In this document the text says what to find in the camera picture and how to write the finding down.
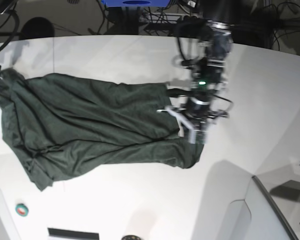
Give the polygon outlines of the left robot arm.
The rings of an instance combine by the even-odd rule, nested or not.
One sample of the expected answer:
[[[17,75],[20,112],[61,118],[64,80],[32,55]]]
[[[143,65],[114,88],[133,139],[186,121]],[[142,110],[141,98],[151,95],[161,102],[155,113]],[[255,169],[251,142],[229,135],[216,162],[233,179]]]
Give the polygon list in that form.
[[[186,97],[185,103],[167,106],[164,111],[175,117],[181,124],[184,134],[191,142],[199,134],[204,134],[209,121],[226,118],[234,103],[225,99],[226,109],[212,110],[215,99],[221,99],[219,92],[226,87],[223,74],[226,58],[231,52],[233,39],[231,28],[240,19],[239,0],[201,0],[199,17],[184,20],[175,27],[181,65],[190,70],[191,85],[188,90],[171,88],[166,91],[170,98]],[[182,50],[181,33],[186,28],[197,28],[197,56],[187,58]]]

